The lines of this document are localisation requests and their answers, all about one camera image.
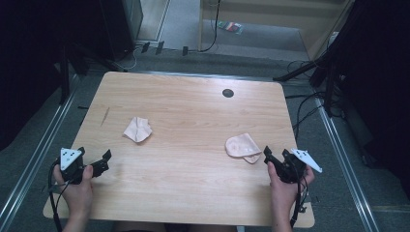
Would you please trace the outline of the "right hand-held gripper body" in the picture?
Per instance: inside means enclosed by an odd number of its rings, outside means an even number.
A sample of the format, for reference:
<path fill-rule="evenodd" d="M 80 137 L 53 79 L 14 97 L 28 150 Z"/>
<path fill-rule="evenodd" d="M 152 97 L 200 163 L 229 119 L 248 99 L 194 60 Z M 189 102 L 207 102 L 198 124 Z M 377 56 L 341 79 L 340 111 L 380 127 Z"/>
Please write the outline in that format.
<path fill-rule="evenodd" d="M 292 149 L 289 151 L 291 158 L 280 162 L 280 171 L 277 171 L 279 178 L 288 184 L 297 183 L 305 174 L 308 165 L 318 173 L 322 173 L 322 167 L 313 159 L 308 151 Z"/>

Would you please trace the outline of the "person's right hand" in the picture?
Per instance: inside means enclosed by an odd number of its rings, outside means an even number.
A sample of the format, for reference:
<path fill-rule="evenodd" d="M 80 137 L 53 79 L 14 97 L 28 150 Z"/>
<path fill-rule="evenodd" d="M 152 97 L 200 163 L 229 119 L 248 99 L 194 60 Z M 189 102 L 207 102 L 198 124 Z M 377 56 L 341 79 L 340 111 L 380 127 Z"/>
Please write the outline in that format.
<path fill-rule="evenodd" d="M 277 221 L 290 222 L 291 207 L 296 201 L 297 196 L 314 180 L 313 171 L 311 167 L 307 166 L 305 176 L 300 184 L 287 184 L 283 182 L 271 162 L 268 163 L 268 174 L 271 187 L 272 223 Z"/>

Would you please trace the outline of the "black cabinet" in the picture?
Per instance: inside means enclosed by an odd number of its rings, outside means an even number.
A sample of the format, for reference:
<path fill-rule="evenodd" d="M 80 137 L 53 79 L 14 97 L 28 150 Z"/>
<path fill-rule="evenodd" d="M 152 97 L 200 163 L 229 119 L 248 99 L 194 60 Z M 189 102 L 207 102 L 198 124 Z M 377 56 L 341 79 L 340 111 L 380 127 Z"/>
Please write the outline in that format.
<path fill-rule="evenodd" d="M 112 61 L 134 50 L 143 20 L 140 0 L 100 0 L 104 25 L 104 56 Z"/>

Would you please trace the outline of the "colourful packet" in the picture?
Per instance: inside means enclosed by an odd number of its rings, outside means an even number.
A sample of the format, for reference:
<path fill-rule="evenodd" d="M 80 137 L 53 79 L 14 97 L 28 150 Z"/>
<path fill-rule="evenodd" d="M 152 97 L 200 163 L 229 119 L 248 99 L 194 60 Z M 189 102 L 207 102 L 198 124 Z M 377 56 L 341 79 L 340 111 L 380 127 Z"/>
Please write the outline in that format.
<path fill-rule="evenodd" d="M 232 21 L 218 21 L 217 26 L 227 32 L 231 32 L 237 35 L 241 35 L 243 32 L 243 25 Z"/>

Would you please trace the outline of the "black metal stand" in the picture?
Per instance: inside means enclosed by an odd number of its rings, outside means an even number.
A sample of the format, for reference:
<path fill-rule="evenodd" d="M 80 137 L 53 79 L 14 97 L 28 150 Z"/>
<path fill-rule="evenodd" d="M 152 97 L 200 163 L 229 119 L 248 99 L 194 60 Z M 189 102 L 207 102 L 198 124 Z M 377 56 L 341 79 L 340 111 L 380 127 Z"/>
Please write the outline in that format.
<path fill-rule="evenodd" d="M 334 41 L 326 46 L 325 50 L 316 59 L 309 61 L 293 72 L 273 78 L 274 81 L 284 82 L 314 69 L 309 83 L 312 87 L 319 87 L 323 82 L 326 82 L 323 107 L 329 117 L 333 117 L 332 96 L 337 78 L 337 69 L 340 67 L 341 53 L 346 49 L 348 37 L 356 28 L 356 21 L 362 14 L 360 9 L 361 0 L 349 1 L 347 9 L 342 12 L 341 18 L 344 23 Z"/>

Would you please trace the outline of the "metal floor rail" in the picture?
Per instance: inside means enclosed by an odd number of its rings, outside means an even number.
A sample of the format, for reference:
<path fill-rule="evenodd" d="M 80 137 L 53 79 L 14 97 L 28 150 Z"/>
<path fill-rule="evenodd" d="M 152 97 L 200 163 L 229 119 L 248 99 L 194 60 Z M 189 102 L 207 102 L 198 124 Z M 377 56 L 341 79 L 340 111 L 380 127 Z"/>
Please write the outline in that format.
<path fill-rule="evenodd" d="M 75 92 L 80 82 L 81 76 L 78 76 L 77 74 L 69 78 L 69 87 L 72 90 L 67 98 L 63 100 L 62 103 L 58 104 L 58 107 L 56 108 L 53 117 L 50 119 L 50 122 L 47 124 L 47 128 L 42 134 L 41 139 L 36 144 L 36 148 L 27 158 L 27 163 L 22 169 L 21 175 L 7 197 L 4 206 L 1 208 L 0 232 L 6 232 L 11 226 L 21 203 L 48 153 L 48 149 L 53 142 L 57 131 L 60 129 L 60 126 L 72 105 Z"/>
<path fill-rule="evenodd" d="M 345 147 L 340 139 L 334 120 L 327 115 L 324 109 L 324 102 L 322 100 L 315 99 L 314 101 L 319 107 L 321 120 L 336 153 L 341 172 L 365 231 L 380 232 L 380 228 L 374 213 L 371 210 L 363 188 L 357 178 L 350 159 L 348 158 L 348 154 L 346 153 Z"/>

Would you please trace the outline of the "person's left hand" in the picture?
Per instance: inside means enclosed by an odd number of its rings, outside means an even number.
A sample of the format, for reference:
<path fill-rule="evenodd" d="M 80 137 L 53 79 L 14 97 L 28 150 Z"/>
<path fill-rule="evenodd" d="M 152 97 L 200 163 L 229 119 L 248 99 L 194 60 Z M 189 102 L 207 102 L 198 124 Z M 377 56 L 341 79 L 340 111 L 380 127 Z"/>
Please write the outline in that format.
<path fill-rule="evenodd" d="M 93 202 L 92 177 L 93 167 L 87 165 L 83 172 L 82 182 L 79 185 L 68 185 L 63 192 L 70 211 L 69 218 L 89 219 Z"/>

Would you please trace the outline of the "beige wooden frame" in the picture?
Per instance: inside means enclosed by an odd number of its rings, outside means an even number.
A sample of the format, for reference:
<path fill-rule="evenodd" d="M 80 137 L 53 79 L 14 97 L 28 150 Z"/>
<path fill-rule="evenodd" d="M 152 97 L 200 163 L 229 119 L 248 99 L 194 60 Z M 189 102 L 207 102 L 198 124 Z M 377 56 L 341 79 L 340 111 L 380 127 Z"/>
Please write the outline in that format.
<path fill-rule="evenodd" d="M 220 19 L 239 23 L 296 28 L 310 60 L 348 17 L 355 0 L 200 0 L 198 45 L 202 48 L 203 21 Z"/>

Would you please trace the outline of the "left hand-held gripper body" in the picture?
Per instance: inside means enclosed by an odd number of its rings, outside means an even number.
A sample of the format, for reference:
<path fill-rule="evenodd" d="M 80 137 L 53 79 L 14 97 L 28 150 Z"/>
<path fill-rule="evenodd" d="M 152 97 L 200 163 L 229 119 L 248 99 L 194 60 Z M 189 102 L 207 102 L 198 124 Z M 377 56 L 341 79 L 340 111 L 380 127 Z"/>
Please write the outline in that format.
<path fill-rule="evenodd" d="M 83 156 L 78 149 L 61 149 L 60 172 L 66 183 L 79 185 L 82 182 L 85 167 Z"/>

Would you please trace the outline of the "pale pink sock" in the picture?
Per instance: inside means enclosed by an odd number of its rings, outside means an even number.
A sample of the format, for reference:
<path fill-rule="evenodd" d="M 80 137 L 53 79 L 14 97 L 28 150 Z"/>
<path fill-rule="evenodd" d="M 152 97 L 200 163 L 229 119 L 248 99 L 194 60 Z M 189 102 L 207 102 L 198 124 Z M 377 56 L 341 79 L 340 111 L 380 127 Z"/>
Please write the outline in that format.
<path fill-rule="evenodd" d="M 135 143 L 143 142 L 152 134 L 149 121 L 145 118 L 133 117 L 124 131 L 124 136 Z"/>
<path fill-rule="evenodd" d="M 235 159 L 243 159 L 250 164 L 260 159 L 261 150 L 248 133 L 230 137 L 225 142 L 226 154 Z"/>

